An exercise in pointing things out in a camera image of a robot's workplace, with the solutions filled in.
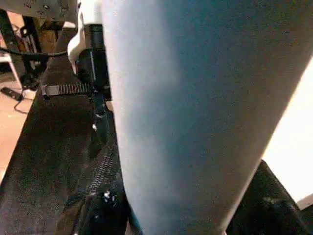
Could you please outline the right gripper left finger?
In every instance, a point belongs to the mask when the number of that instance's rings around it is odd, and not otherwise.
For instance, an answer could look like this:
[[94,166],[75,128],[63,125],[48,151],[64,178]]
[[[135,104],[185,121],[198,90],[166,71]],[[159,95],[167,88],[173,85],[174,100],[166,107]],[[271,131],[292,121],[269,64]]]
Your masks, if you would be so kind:
[[56,225],[58,235],[123,235],[129,206],[117,143],[108,142],[84,168]]

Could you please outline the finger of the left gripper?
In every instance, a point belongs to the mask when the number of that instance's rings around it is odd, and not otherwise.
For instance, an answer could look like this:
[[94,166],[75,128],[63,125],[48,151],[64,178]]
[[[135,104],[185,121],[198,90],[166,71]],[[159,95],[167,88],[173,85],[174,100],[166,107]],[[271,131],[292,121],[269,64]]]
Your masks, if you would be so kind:
[[94,121],[92,128],[99,147],[118,152],[114,114],[102,95],[92,97]]

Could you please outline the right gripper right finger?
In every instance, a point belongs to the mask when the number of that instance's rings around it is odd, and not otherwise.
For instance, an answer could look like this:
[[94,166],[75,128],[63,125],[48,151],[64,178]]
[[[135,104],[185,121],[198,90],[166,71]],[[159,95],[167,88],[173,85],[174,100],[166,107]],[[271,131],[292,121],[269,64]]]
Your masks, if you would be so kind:
[[228,227],[229,235],[311,235],[313,208],[300,210],[261,161]]

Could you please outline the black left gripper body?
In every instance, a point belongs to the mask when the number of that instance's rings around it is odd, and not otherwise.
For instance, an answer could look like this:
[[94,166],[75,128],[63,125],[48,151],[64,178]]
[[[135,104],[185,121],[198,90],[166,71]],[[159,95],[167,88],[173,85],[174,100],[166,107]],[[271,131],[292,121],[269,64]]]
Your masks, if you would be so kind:
[[111,98],[102,25],[86,25],[84,36],[86,48],[79,54],[76,61],[77,77],[82,83],[89,85],[91,93],[101,93],[104,98]]

